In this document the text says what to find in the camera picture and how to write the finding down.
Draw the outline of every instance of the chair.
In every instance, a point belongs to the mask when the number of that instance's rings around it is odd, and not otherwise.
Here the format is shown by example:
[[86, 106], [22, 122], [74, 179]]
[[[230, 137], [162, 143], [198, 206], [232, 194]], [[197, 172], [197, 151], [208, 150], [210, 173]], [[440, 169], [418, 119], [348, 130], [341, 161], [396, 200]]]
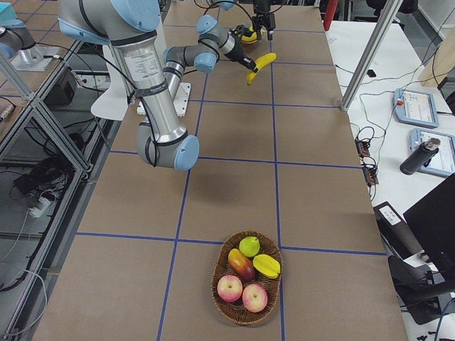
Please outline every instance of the chair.
[[[354, 21], [377, 22], [386, 2], [387, 0], [366, 0], [367, 5], [375, 10], [373, 13], [374, 17], [356, 16]], [[410, 14], [418, 9], [418, 4], [419, 0], [404, 0], [398, 11], [400, 13]], [[399, 23], [399, 25], [401, 28], [405, 27], [405, 25], [401, 23]]]

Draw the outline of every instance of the wicker basket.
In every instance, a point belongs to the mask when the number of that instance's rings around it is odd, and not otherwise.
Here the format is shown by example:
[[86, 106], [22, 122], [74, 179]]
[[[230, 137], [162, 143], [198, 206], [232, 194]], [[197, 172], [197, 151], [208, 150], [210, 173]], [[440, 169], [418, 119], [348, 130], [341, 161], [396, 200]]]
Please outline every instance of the wicker basket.
[[259, 254], [268, 254], [275, 258], [280, 265], [282, 265], [282, 255], [277, 245], [269, 237], [255, 231], [243, 231], [233, 234], [223, 244], [220, 256], [218, 257], [215, 270], [213, 272], [212, 279], [212, 297], [215, 304], [221, 313], [229, 320], [239, 325], [251, 325], [264, 320], [273, 310], [278, 301], [279, 296], [279, 282], [281, 281], [282, 275], [280, 274], [277, 278], [268, 278], [256, 271], [256, 278], [252, 281], [245, 282], [242, 280], [243, 287], [251, 283], [260, 284], [266, 291], [269, 297], [269, 301], [265, 309], [259, 313], [251, 313], [248, 311], [242, 303], [242, 298], [232, 303], [223, 301], [217, 292], [217, 284], [221, 277], [227, 274], [235, 275], [236, 273], [232, 270], [228, 263], [229, 251], [233, 248], [238, 248], [240, 241], [245, 237], [257, 237], [259, 239], [261, 249]]

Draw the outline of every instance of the mango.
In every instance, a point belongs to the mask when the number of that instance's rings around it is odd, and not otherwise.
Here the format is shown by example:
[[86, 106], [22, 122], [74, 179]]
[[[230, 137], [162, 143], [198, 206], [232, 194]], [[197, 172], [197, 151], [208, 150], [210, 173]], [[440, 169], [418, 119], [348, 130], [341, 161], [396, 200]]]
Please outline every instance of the mango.
[[258, 254], [255, 258], [253, 258], [253, 266], [256, 270], [268, 278], [278, 277], [281, 271], [279, 262], [268, 254]]
[[244, 281], [248, 282], [256, 277], [253, 263], [245, 257], [239, 249], [230, 250], [227, 261], [232, 270], [234, 270]]

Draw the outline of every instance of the apple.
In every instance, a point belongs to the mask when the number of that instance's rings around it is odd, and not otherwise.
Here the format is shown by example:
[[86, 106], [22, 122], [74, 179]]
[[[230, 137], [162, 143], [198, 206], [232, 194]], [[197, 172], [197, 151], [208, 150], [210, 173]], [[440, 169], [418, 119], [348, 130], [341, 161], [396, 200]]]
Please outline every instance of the apple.
[[263, 287], [253, 283], [243, 290], [242, 301], [246, 309], [252, 313], [258, 313], [265, 309], [269, 298]]
[[225, 302], [235, 302], [242, 295], [242, 281], [234, 275], [224, 275], [218, 281], [216, 291]]

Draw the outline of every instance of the black water bottle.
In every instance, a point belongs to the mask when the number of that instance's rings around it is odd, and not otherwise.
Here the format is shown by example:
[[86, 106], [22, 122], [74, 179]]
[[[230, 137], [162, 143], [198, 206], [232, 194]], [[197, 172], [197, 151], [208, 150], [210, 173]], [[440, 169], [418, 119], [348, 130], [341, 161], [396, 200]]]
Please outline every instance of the black water bottle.
[[420, 167], [428, 166], [430, 159], [439, 152], [439, 139], [431, 138], [426, 142], [422, 142], [409, 157], [400, 165], [400, 170], [406, 175], [412, 175], [417, 172]]

